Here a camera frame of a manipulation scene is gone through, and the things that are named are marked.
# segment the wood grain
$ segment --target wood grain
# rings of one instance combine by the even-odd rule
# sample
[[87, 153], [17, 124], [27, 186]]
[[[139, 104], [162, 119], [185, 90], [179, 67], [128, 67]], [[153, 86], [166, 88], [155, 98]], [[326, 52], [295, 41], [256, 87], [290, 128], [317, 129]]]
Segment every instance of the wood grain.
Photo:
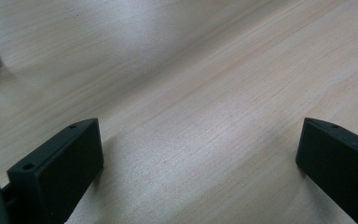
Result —
[[97, 117], [68, 223], [353, 223], [296, 167], [305, 117], [358, 133], [358, 1], [0, 0], [0, 185]]

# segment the wooden table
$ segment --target wooden table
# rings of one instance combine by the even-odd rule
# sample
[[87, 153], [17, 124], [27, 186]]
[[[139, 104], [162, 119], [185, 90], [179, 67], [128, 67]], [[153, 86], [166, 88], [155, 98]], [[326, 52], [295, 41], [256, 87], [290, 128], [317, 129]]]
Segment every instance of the wooden table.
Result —
[[0, 185], [70, 123], [105, 166], [68, 223], [353, 223], [295, 164], [358, 133], [358, 1], [0, 0]]

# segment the screw hole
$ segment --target screw hole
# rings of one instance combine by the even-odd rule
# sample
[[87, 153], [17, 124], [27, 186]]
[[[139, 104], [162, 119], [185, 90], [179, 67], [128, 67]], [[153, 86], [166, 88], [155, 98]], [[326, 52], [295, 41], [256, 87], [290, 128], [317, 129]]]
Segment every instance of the screw hole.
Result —
[[31, 170], [32, 168], [34, 168], [34, 164], [32, 163], [28, 163], [22, 167], [24, 170]]

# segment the black object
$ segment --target black object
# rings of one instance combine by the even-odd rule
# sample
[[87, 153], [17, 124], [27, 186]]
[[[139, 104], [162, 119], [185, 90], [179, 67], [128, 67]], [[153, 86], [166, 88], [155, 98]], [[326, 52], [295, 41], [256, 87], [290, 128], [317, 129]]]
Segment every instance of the black object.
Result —
[[8, 171], [0, 224], [62, 224], [103, 169], [97, 119], [63, 129]]
[[296, 163], [358, 223], [358, 135], [305, 119]]

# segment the small hole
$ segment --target small hole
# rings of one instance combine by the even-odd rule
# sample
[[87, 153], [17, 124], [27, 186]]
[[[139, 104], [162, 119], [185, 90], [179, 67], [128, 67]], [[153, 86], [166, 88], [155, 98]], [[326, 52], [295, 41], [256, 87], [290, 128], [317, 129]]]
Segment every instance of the small hole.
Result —
[[32, 163], [28, 163], [22, 167], [24, 170], [31, 170], [32, 168], [34, 168], [34, 164]]

